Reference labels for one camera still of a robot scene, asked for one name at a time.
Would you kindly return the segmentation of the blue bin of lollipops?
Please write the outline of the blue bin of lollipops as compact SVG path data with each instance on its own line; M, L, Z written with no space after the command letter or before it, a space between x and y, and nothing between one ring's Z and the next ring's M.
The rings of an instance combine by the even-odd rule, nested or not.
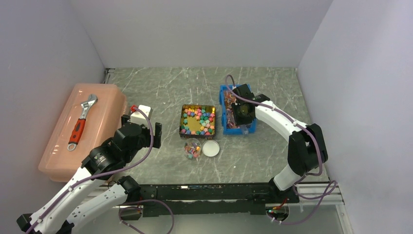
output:
M220 86L219 103L222 106L221 124L224 135L242 135L239 126L235 125L232 104L236 102L236 97L227 89L225 85ZM257 121L246 125L249 134L256 132Z

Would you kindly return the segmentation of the small clear glass jar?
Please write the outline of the small clear glass jar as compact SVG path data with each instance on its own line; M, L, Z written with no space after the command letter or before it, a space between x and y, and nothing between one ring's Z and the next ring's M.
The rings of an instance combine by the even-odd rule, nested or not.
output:
M187 159L198 159L201 155L201 143L194 138L188 138L184 143L184 156Z

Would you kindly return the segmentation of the tin of star candies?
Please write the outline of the tin of star candies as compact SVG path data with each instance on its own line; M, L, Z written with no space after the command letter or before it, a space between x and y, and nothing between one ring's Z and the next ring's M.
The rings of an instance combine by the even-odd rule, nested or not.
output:
M212 105L184 104L180 113L180 138L211 140L216 135L217 108Z

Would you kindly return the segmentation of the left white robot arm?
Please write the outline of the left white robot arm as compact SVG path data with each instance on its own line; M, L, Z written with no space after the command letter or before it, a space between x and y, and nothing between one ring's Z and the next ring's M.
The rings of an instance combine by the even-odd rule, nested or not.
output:
M122 125L113 137L93 148L67 184L41 209L22 214L17 225L26 234L72 234L113 206L135 204L140 198L140 186L131 176L124 176L102 195L82 203L94 189L126 166L136 153L161 147L162 124L154 126L143 116L139 124L124 115Z

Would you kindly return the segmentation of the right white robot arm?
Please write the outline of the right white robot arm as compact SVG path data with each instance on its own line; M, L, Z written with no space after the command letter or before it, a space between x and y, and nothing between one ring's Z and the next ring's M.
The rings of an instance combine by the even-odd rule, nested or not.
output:
M306 175L319 176L328 153L319 125L299 121L261 94L254 95L247 84L233 88L236 102L231 105L236 125L247 125L259 120L279 133L288 143L287 164L272 178L269 198L281 202L287 190Z

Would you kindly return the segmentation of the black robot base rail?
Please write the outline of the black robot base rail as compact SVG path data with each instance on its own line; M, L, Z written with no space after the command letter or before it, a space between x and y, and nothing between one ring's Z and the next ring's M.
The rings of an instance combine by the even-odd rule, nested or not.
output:
M221 184L141 184L125 205L143 206L143 217L248 213L265 215L273 206L298 204L299 197L287 189L277 192L267 182Z

